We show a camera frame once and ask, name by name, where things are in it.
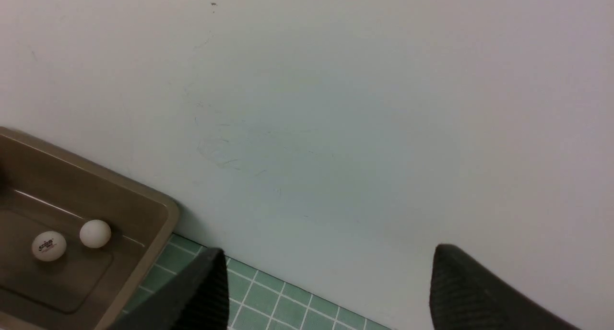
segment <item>white wall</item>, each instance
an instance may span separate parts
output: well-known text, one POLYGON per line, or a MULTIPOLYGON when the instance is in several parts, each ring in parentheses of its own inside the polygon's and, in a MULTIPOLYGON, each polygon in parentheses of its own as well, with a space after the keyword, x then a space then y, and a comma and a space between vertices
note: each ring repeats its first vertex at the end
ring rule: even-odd
POLYGON ((399 329, 457 243, 614 326, 614 0, 0 4, 0 125, 172 195, 180 233, 399 329))

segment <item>green tile floor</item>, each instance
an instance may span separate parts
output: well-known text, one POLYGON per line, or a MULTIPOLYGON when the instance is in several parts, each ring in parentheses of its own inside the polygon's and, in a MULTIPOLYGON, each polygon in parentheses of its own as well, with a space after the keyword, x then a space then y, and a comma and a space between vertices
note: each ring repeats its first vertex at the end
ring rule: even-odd
MULTIPOLYGON (((123 313, 169 282, 202 250, 173 234, 123 313)), ((228 258, 230 330, 389 330, 303 289, 228 258)))

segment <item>white ping pong ball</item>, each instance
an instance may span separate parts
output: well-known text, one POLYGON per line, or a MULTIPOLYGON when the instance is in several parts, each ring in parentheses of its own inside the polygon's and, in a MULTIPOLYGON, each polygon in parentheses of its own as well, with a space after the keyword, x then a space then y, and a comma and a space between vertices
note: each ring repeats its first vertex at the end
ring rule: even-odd
POLYGON ((79 232, 79 239, 89 248, 100 248, 111 238, 111 229, 105 221, 93 219, 86 222, 79 232))
POLYGON ((66 252, 66 239, 62 234, 49 231, 39 234, 32 242, 32 253, 43 262, 51 262, 66 252))

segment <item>green tile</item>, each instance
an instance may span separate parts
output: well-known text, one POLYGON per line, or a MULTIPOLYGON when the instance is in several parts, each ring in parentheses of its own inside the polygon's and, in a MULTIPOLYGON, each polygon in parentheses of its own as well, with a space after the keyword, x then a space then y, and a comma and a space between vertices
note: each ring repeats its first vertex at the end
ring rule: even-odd
POLYGON ((256 274, 256 269, 234 259, 231 259, 230 263, 228 263, 228 269, 248 278, 254 278, 254 275, 256 274))
POLYGON ((307 316, 305 316, 303 328, 309 330, 332 330, 333 323, 331 319, 310 310, 307 312, 307 316))
POLYGON ((279 323, 276 320, 272 320, 268 330, 294 330, 294 328, 285 324, 279 323))
POLYGON ((248 297, 243 303, 257 309, 262 313, 271 315, 272 309, 275 308, 278 297, 279 294, 272 292, 267 288, 261 287, 258 284, 252 284, 248 297))
POLYGON ((350 312, 345 308, 341 308, 339 310, 339 315, 337 316, 337 320, 351 326, 355 329, 362 329, 365 325, 365 317, 357 315, 354 312, 350 312))
POLYGON ((374 321, 366 320, 366 330, 390 330, 386 326, 379 325, 374 321))
POLYGON ((250 284, 251 282, 245 278, 231 272, 228 273, 228 294, 231 299, 243 302, 250 284))
POLYGON ((255 278, 256 282, 262 283, 263 285, 267 286, 268 288, 274 289, 278 292, 281 292, 281 288, 283 287, 283 281, 279 280, 278 278, 274 278, 273 276, 270 276, 268 274, 263 273, 262 271, 260 271, 258 273, 258 275, 255 278))
POLYGON ((144 286, 147 289, 151 289, 152 291, 158 291, 158 289, 162 288, 167 282, 173 279, 175 275, 171 274, 168 271, 165 271, 162 268, 153 266, 145 280, 141 283, 141 286, 144 286))
POLYGON ((311 294, 309 292, 305 292, 303 291, 303 289, 300 289, 287 283, 285 285, 285 288, 283 289, 283 294, 290 299, 296 300, 301 304, 305 305, 309 303, 309 298, 311 297, 311 294))
POLYGON ((124 309, 128 312, 134 310, 136 306, 140 305, 141 302, 147 300, 147 298, 151 295, 152 294, 150 292, 147 292, 141 288, 137 288, 136 292, 134 292, 132 298, 130 298, 130 301, 128 301, 124 309))
POLYGON ((282 297, 279 299, 277 308, 275 309, 275 313, 272 317, 298 329, 300 328, 301 323, 303 323, 303 316, 305 316, 306 310, 307 309, 305 306, 301 306, 292 300, 282 297))
POLYGON ((235 320, 236 312, 239 310, 240 305, 234 301, 230 301, 230 309, 228 312, 228 325, 232 324, 235 320))
POLYGON ((233 328, 236 330, 266 330, 268 320, 267 316, 242 307, 239 315, 236 317, 233 328))
POLYGON ((335 330, 351 330, 351 328, 348 328, 347 326, 341 323, 335 323, 335 330))
POLYGON ((171 236, 171 243, 174 243, 178 247, 182 247, 194 254, 196 254, 202 247, 200 244, 187 240, 186 238, 178 236, 177 234, 173 234, 173 236, 171 236))
POLYGON ((193 254, 187 253, 184 250, 172 245, 167 245, 164 247, 164 251, 162 251, 160 257, 158 257, 156 264, 167 268, 170 271, 180 272, 184 267, 190 264, 193 258, 193 254))
POLYGON ((339 308, 339 306, 336 304, 315 295, 313 296, 313 299, 311 299, 311 304, 309 304, 309 307, 333 318, 337 315, 337 309, 339 308))

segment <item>ball logo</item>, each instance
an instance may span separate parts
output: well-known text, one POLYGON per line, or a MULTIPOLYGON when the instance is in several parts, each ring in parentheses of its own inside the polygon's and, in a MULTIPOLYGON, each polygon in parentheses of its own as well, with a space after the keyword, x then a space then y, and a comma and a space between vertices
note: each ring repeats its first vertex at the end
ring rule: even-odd
POLYGON ((55 247, 55 243, 53 243, 53 239, 49 239, 48 241, 42 243, 42 245, 39 246, 39 251, 40 252, 47 252, 50 249, 52 249, 53 247, 55 247))

